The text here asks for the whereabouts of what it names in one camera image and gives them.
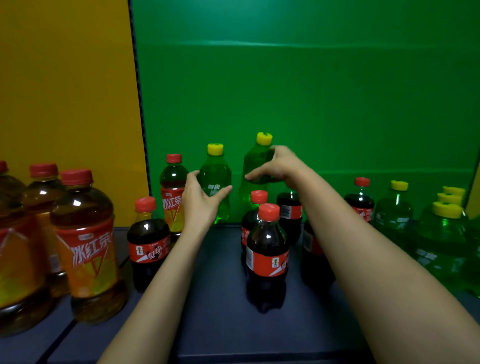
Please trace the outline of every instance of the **yellow panel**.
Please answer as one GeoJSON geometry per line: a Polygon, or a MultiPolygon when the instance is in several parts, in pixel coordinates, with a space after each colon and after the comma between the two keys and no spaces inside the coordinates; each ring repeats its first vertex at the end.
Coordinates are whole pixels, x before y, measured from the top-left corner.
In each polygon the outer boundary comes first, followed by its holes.
{"type": "Polygon", "coordinates": [[[129,226],[148,195],[127,1],[0,2],[0,159],[90,168],[129,226]]]}
{"type": "Polygon", "coordinates": [[[467,215],[469,218],[475,218],[480,215],[480,164],[477,167],[472,190],[468,197],[467,215]]]}

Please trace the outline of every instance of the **green backdrop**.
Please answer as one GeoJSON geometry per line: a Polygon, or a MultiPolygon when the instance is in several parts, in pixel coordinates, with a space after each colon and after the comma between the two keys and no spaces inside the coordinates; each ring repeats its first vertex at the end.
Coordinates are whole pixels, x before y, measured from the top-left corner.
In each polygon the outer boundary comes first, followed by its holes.
{"type": "MultiPolygon", "coordinates": [[[[480,2],[133,0],[153,195],[166,154],[223,143],[241,218],[243,157],[270,132],[342,195],[410,183],[416,216],[468,188],[479,151],[480,2]]],[[[285,185],[269,188],[273,202],[285,185]]]]}

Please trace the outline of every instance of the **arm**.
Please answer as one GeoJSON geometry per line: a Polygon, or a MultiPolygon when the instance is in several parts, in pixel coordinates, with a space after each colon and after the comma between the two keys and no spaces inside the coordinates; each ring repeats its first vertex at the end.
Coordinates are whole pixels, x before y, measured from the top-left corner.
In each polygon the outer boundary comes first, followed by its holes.
{"type": "Polygon", "coordinates": [[[167,363],[192,280],[200,245],[215,220],[218,205],[232,186],[207,197],[189,173],[183,192],[185,226],[175,248],[155,275],[127,322],[99,360],[100,364],[167,363]]]}
{"type": "Polygon", "coordinates": [[[295,189],[379,363],[480,361],[480,327],[430,273],[286,147],[247,175],[295,189]]]}

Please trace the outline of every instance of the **red bottle cap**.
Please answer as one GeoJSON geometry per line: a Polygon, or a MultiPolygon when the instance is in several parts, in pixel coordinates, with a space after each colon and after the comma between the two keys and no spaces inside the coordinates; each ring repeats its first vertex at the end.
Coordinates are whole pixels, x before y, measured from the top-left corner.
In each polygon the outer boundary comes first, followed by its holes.
{"type": "Polygon", "coordinates": [[[280,218],[280,206],[275,204],[263,204],[258,208],[258,216],[263,221],[277,221],[280,218]]]}
{"type": "Polygon", "coordinates": [[[82,186],[93,183],[91,170],[66,170],[60,173],[60,176],[64,186],[82,186]]]}
{"type": "Polygon", "coordinates": [[[256,205],[268,203],[268,192],[267,191],[252,191],[252,203],[256,205]]]}
{"type": "Polygon", "coordinates": [[[370,186],[370,179],[365,177],[357,177],[355,179],[355,185],[358,187],[368,187],[370,186]]]}
{"type": "Polygon", "coordinates": [[[135,201],[135,211],[137,212],[154,212],[156,210],[155,197],[143,197],[135,201]]]}
{"type": "Polygon", "coordinates": [[[181,163],[181,154],[167,154],[167,163],[181,163]]]}
{"type": "Polygon", "coordinates": [[[30,166],[30,177],[50,177],[57,176],[59,169],[55,163],[38,163],[30,166]]]}
{"type": "Polygon", "coordinates": [[[7,162],[5,162],[4,160],[0,160],[0,173],[6,172],[8,172],[7,162]]]}

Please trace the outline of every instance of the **hand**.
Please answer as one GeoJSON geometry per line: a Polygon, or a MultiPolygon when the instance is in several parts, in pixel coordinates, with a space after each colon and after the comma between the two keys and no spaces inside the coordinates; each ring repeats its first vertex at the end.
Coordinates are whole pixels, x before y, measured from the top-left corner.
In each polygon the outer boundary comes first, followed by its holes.
{"type": "Polygon", "coordinates": [[[228,196],[233,187],[222,188],[215,196],[208,197],[198,183],[198,173],[200,171],[195,170],[187,175],[187,183],[182,195],[185,214],[184,230],[192,229],[206,233],[216,219],[220,202],[228,196]]]}
{"type": "Polygon", "coordinates": [[[251,171],[245,179],[254,180],[267,174],[279,181],[285,181],[289,188],[296,190],[294,177],[299,170],[308,167],[286,146],[273,146],[271,149],[275,150],[273,159],[251,171]]]}

